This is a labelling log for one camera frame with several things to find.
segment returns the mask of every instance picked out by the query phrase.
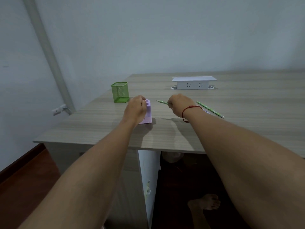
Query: desk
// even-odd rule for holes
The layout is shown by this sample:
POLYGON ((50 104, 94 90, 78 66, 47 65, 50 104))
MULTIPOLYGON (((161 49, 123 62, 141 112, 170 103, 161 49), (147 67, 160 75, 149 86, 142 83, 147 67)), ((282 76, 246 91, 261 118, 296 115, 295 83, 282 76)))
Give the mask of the desk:
MULTIPOLYGON (((120 188, 108 218, 113 225, 151 227, 160 151, 204 154, 190 124, 154 100, 166 101, 182 93, 221 113, 224 120, 305 157, 305 71, 133 74, 125 81, 131 97, 141 94, 151 101, 152 123, 138 125, 132 134, 120 188), (215 86, 212 90, 171 89, 175 85, 172 77, 182 76, 213 76, 217 81, 210 82, 215 86)), ((126 105, 114 103, 109 90, 34 142, 46 145, 63 173, 118 125, 126 105)))

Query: purple block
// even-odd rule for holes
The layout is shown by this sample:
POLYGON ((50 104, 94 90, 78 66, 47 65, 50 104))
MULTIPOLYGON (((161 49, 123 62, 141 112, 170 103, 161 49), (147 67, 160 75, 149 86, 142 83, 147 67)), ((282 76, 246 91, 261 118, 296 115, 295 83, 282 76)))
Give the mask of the purple block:
POLYGON ((148 99, 146 99, 146 106, 147 106, 147 112, 146 115, 143 119, 143 121, 139 124, 148 124, 152 122, 152 108, 150 106, 150 101, 148 99))

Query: bracelet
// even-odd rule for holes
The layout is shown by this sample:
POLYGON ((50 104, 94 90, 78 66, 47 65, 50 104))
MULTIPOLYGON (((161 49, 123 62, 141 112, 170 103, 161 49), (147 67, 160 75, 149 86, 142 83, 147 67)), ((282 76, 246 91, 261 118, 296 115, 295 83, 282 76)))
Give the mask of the bracelet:
POLYGON ((185 111, 186 109, 188 109, 188 108, 195 108, 195 107, 199 107, 199 108, 202 109, 202 107, 200 107, 200 106, 198 106, 198 105, 190 105, 190 106, 188 106, 187 108, 185 108, 185 109, 182 111, 182 119, 183 119, 183 122, 189 123, 188 121, 185 121, 184 118, 183 118, 183 113, 184 113, 184 111, 185 111))

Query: patterned pencil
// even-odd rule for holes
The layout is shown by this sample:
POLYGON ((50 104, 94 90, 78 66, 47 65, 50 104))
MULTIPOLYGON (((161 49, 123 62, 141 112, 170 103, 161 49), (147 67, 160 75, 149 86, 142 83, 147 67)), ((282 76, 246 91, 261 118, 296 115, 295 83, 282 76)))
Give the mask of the patterned pencil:
POLYGON ((210 110, 211 112, 214 112, 216 115, 220 116, 221 118, 224 118, 223 115, 220 115, 218 112, 214 111, 213 109, 209 108, 208 106, 206 106, 206 105, 200 103, 199 101, 197 101, 197 103, 200 104, 202 107, 204 107, 204 108, 210 110))
POLYGON ((162 101, 162 100, 156 100, 156 101, 158 101, 159 103, 162 103, 162 104, 167 104, 167 105, 168 105, 168 103, 167 103, 167 102, 164 102, 164 101, 162 101))

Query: foot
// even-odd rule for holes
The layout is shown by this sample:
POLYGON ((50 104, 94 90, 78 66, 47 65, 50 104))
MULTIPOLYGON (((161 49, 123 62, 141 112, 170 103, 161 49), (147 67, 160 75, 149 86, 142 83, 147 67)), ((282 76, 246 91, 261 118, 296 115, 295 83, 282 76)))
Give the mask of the foot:
POLYGON ((217 210, 219 206, 220 201, 215 194, 206 194, 202 198, 190 200, 188 202, 188 207, 190 209, 199 207, 202 210, 217 210))

